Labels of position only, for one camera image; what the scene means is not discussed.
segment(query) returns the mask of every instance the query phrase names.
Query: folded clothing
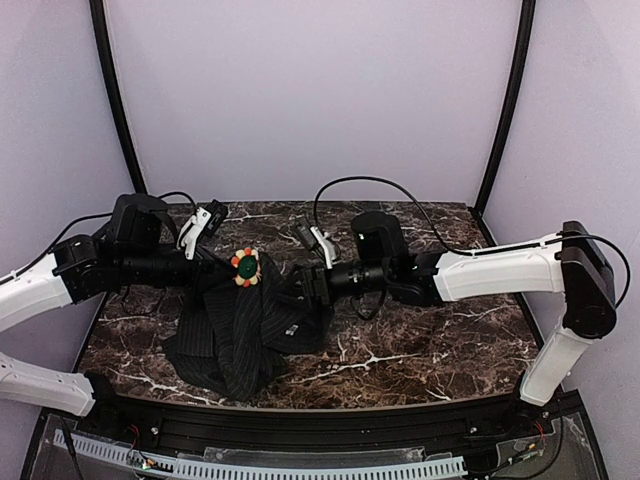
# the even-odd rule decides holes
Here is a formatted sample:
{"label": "folded clothing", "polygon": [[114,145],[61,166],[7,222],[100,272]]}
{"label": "folded clothing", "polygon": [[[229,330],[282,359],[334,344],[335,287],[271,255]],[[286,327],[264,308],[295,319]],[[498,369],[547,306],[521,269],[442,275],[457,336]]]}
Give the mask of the folded clothing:
{"label": "folded clothing", "polygon": [[282,354],[322,347],[326,319],[277,299],[284,279],[265,253],[260,268],[256,286],[238,287],[229,275],[183,308],[176,335],[162,343],[182,380],[246,401],[285,371]]}

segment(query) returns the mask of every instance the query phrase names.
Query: wall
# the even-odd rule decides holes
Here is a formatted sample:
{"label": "wall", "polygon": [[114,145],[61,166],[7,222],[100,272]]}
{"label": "wall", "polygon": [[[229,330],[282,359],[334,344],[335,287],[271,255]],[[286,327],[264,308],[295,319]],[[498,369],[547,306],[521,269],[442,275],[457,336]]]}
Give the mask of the wall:
{"label": "wall", "polygon": [[[639,22],[638,2],[538,2],[521,97],[486,214],[500,242],[578,219],[617,243],[640,272]],[[624,270],[617,259],[614,266],[620,289]],[[548,333],[562,299],[529,300]],[[640,472],[639,309],[636,280],[617,328],[565,382],[579,387],[616,480]]]}
{"label": "wall", "polygon": [[[310,199],[368,173],[419,198],[474,200],[519,2],[107,3],[150,191]],[[327,194],[402,198],[371,184]]]}
{"label": "wall", "polygon": [[[72,219],[131,190],[95,52],[88,2],[0,4],[0,276]],[[70,369],[96,303],[0,334],[0,351]],[[39,408],[0,401],[0,478],[16,479]]]}

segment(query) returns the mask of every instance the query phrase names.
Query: black frame post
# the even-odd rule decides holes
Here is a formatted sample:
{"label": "black frame post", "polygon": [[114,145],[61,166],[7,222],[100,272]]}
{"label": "black frame post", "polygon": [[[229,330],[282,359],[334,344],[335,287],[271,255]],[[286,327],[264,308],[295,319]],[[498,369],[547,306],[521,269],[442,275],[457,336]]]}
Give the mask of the black frame post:
{"label": "black frame post", "polygon": [[487,168],[484,172],[482,185],[476,199],[475,210],[483,215],[489,202],[489,196],[496,181],[498,168],[502,161],[513,113],[516,109],[518,94],[520,93],[520,85],[524,74],[524,66],[527,60],[527,51],[529,50],[529,40],[531,39],[531,30],[533,27],[533,14],[536,8],[536,0],[522,0],[522,10],[520,11],[520,24],[518,25],[518,35],[516,37],[516,45],[513,52],[513,61],[511,63],[511,73],[509,74],[509,82],[507,83],[507,91],[502,104],[502,112],[500,113],[500,121],[498,129],[491,147],[491,154],[487,162]]}
{"label": "black frame post", "polygon": [[124,105],[122,104],[122,96],[120,95],[111,44],[109,42],[109,31],[107,28],[107,19],[104,14],[103,0],[89,0],[89,6],[91,8],[91,20],[93,22],[93,32],[96,37],[98,56],[100,57],[100,66],[102,67],[104,86],[107,90],[107,96],[109,97],[113,123],[115,123],[118,132],[124,161],[127,164],[131,183],[133,183],[133,188],[136,193],[147,193],[147,186],[144,183],[142,170],[140,169],[136,151],[133,147],[127,116],[125,115]]}

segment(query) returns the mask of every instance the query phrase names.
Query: black cloth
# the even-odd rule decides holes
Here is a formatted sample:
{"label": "black cloth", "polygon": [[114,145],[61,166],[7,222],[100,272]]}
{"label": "black cloth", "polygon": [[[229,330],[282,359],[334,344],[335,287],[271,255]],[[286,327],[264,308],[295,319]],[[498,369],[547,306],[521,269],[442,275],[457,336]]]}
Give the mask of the black cloth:
{"label": "black cloth", "polygon": [[282,354],[322,346],[326,324],[277,300],[284,279],[267,254],[260,268],[258,285],[238,287],[229,275],[183,309],[176,335],[162,344],[182,380],[246,401],[285,371]]}

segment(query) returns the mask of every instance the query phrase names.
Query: marble tabletop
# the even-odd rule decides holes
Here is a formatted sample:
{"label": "marble tabletop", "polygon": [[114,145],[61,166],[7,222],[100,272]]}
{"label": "marble tabletop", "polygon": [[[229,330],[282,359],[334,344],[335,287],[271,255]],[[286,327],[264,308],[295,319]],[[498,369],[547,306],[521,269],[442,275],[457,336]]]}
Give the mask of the marble tabletop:
{"label": "marble tabletop", "polygon": [[[296,219],[311,216],[309,202],[230,203],[229,218],[204,244],[231,257],[252,245],[268,252],[286,272],[314,262],[293,236]],[[467,207],[425,203],[442,236],[457,247],[484,246]],[[356,257],[349,223],[366,210],[380,209],[400,219],[411,251],[440,249],[416,207],[404,202],[323,202],[320,221],[342,252]],[[187,206],[172,207],[181,225]],[[360,320],[341,301],[325,348],[287,357],[288,371],[248,402],[178,378],[161,341],[176,331],[182,308],[180,289],[132,287],[112,295],[81,359],[79,371],[106,375],[120,395],[203,406],[279,409],[355,409],[466,400],[510,392],[537,347],[525,317],[510,295],[491,295],[417,308],[387,299],[374,321]],[[373,304],[377,294],[372,294]]]}

